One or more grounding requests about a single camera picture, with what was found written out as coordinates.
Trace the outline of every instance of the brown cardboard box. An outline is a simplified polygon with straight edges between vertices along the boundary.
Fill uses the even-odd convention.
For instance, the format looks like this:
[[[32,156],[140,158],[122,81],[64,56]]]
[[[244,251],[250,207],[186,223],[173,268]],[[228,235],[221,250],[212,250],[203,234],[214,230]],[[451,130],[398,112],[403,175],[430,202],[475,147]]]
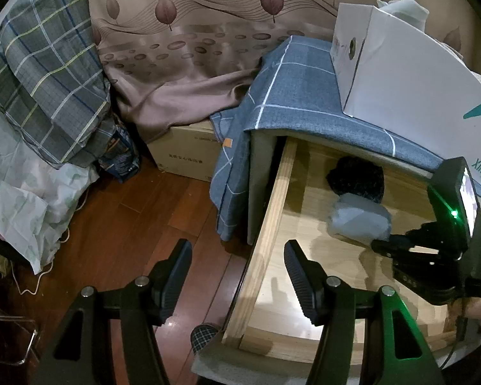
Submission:
[[[211,181],[221,143],[210,120],[171,127],[148,145],[161,171]]]

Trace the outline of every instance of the gray plaid cloth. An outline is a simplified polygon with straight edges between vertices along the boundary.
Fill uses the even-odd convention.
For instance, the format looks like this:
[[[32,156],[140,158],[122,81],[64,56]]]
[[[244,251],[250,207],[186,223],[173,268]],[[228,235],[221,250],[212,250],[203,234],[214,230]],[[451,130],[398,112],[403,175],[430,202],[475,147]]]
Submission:
[[[264,57],[262,70],[240,105],[210,117],[217,138],[232,140],[231,147],[223,146],[210,185],[210,198],[219,211],[217,232],[221,239],[231,238],[248,204],[253,130],[321,136],[431,172],[442,162],[422,146],[342,112],[330,48],[330,42],[291,36]],[[481,196],[478,183],[476,192]],[[252,226],[259,223],[249,222]]]
[[[0,109],[55,167],[87,167],[116,130],[88,0],[18,0],[0,26]]]

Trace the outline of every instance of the white box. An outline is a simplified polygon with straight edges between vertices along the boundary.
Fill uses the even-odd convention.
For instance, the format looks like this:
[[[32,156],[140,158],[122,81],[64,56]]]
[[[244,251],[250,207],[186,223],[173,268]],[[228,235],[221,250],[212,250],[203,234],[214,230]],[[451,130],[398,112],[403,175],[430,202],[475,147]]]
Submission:
[[[160,170],[210,182],[221,143],[210,120],[204,120],[171,127],[149,143],[148,149]]]
[[[377,7],[341,3],[331,59],[344,113],[465,157],[481,184],[481,83],[452,53]]]

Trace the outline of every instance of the black furry object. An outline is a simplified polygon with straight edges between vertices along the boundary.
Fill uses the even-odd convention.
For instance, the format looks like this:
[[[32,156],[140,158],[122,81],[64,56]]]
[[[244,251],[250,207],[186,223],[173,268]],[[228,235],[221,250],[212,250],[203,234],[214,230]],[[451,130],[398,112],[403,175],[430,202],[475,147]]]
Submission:
[[[337,195],[351,193],[380,204],[385,192],[383,168],[368,160],[343,157],[326,176]]]

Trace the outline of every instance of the wavy line pattern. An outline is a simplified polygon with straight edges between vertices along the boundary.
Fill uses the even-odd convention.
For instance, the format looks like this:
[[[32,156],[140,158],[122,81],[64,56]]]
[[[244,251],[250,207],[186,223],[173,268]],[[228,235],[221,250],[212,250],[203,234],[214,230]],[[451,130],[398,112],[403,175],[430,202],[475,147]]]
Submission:
[[[277,15],[272,16],[264,10],[260,4],[260,0],[171,0],[176,7],[176,18],[172,24],[175,25],[183,17],[194,10],[208,9],[221,13],[227,13],[231,16],[247,21],[266,21],[273,17],[283,16],[302,8],[322,10],[336,17],[336,7],[326,0],[283,0],[283,8]],[[136,35],[152,35],[169,29],[170,24],[164,24],[155,17],[155,7],[159,0],[153,0],[137,15],[130,20],[121,23],[109,23],[105,19],[95,19],[94,24],[98,29],[102,40],[114,32],[125,32]]]

